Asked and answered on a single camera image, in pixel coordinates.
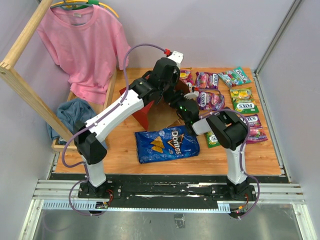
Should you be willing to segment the red paper bag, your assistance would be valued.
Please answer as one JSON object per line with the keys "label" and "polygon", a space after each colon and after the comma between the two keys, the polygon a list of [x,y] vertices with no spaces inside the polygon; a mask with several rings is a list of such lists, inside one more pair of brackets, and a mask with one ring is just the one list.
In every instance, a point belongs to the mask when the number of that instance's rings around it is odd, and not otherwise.
{"label": "red paper bag", "polygon": [[145,131],[159,131],[172,126],[183,125],[184,122],[178,117],[176,110],[170,107],[162,99],[158,104],[151,102],[132,116]]}

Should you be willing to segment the purple candy packet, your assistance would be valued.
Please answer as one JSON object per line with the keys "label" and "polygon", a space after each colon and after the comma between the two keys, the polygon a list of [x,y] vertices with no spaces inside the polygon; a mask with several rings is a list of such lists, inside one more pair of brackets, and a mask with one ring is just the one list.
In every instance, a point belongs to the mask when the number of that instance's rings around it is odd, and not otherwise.
{"label": "purple candy packet", "polygon": [[263,129],[260,118],[257,114],[247,115],[246,120],[250,126],[250,135],[246,141],[247,144],[261,143],[268,140],[267,134]]}
{"label": "purple candy packet", "polygon": [[217,90],[219,75],[214,72],[196,72],[195,86],[199,89]]}
{"label": "purple candy packet", "polygon": [[217,111],[225,106],[225,97],[219,91],[200,91],[196,100],[201,111]]}

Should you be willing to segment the orange candy packet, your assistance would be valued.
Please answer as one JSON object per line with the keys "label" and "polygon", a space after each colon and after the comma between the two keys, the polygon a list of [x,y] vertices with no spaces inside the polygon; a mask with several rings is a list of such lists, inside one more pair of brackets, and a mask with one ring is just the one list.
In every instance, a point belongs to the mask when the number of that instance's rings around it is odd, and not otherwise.
{"label": "orange candy packet", "polygon": [[191,88],[195,84],[192,75],[192,68],[181,69],[179,79],[183,81],[189,88]]}

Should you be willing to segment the blue Doritos chip bag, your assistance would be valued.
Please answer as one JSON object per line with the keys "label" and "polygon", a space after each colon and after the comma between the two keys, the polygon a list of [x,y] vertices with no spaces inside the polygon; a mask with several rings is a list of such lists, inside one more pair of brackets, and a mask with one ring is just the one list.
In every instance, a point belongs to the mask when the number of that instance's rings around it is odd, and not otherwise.
{"label": "blue Doritos chip bag", "polygon": [[139,131],[134,136],[141,164],[191,158],[200,153],[197,137],[190,135],[184,125],[159,131]]}

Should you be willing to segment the green candy packet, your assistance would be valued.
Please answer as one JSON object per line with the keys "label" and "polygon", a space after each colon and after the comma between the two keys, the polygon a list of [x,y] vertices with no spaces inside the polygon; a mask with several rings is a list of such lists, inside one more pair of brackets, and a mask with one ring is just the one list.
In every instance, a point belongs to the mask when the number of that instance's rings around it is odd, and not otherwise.
{"label": "green candy packet", "polygon": [[207,147],[209,149],[220,146],[220,143],[217,137],[212,131],[205,133],[205,138],[206,138]]}
{"label": "green candy packet", "polygon": [[241,114],[258,114],[259,109],[253,97],[252,88],[230,89],[233,109]]}

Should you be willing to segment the teal candy packet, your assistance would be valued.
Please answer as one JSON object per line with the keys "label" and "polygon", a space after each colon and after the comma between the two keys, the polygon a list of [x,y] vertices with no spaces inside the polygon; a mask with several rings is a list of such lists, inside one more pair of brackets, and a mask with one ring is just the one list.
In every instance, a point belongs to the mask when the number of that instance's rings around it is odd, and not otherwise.
{"label": "teal candy packet", "polygon": [[246,75],[242,67],[236,67],[232,70],[226,70],[218,73],[218,76],[228,88],[249,84],[252,81]]}

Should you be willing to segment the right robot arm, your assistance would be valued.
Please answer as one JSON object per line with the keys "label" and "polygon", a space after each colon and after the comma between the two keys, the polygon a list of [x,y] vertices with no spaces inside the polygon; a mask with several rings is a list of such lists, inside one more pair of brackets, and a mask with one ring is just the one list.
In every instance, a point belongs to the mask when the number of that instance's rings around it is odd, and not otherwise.
{"label": "right robot arm", "polygon": [[245,147],[250,126],[244,123],[244,117],[228,107],[200,115],[197,102],[191,94],[181,90],[170,90],[164,94],[164,101],[184,122],[187,131],[193,135],[213,132],[219,144],[225,149],[228,164],[227,196],[238,200],[249,190],[248,175],[245,170]]}

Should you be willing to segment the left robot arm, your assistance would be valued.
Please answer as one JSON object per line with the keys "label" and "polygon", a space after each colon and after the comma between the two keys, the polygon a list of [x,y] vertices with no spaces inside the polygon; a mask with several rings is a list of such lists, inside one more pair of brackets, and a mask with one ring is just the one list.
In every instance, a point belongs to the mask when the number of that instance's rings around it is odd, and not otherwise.
{"label": "left robot arm", "polygon": [[162,57],[153,70],[135,79],[104,111],[85,123],[76,123],[74,143],[84,161],[89,191],[96,198],[107,193],[103,166],[103,159],[107,155],[107,149],[103,146],[106,137],[130,115],[149,103],[157,104],[164,94],[173,92],[179,80],[182,61],[183,55],[178,52]]}

